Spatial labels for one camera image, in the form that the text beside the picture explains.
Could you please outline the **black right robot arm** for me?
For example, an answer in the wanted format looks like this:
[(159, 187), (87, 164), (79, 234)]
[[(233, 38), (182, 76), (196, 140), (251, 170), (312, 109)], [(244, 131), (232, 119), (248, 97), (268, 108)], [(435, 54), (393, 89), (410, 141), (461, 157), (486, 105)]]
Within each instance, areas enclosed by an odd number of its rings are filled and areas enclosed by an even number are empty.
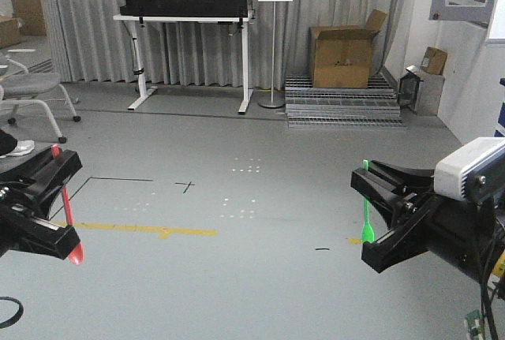
[(434, 170), (410, 169), (372, 160), (357, 168), (350, 185), (380, 214), (387, 232), (366, 241), (361, 258), (381, 273), (432, 252), (479, 284), (504, 296), (504, 177), (484, 172), (470, 196), (456, 200), (437, 193)]

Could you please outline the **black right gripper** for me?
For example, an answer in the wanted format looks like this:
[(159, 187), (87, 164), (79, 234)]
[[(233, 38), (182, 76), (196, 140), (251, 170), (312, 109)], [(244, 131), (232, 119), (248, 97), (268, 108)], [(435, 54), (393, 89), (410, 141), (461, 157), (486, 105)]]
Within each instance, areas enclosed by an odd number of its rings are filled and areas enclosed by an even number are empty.
[(350, 186), (368, 199), (389, 229), (362, 245), (361, 260), (377, 273), (432, 252), (468, 277), (489, 277), (504, 252), (504, 212), (432, 193), (434, 169), (365, 160)]

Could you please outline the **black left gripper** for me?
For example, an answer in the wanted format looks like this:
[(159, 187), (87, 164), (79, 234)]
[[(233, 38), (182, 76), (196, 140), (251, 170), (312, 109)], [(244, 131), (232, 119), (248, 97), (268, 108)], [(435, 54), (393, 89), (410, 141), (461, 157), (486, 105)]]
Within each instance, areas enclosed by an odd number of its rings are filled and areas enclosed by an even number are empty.
[(1, 170), (1, 256), (16, 251), (64, 260), (80, 245), (73, 226), (48, 219), (63, 185), (81, 168), (76, 151), (60, 150), (54, 159), (44, 149)]

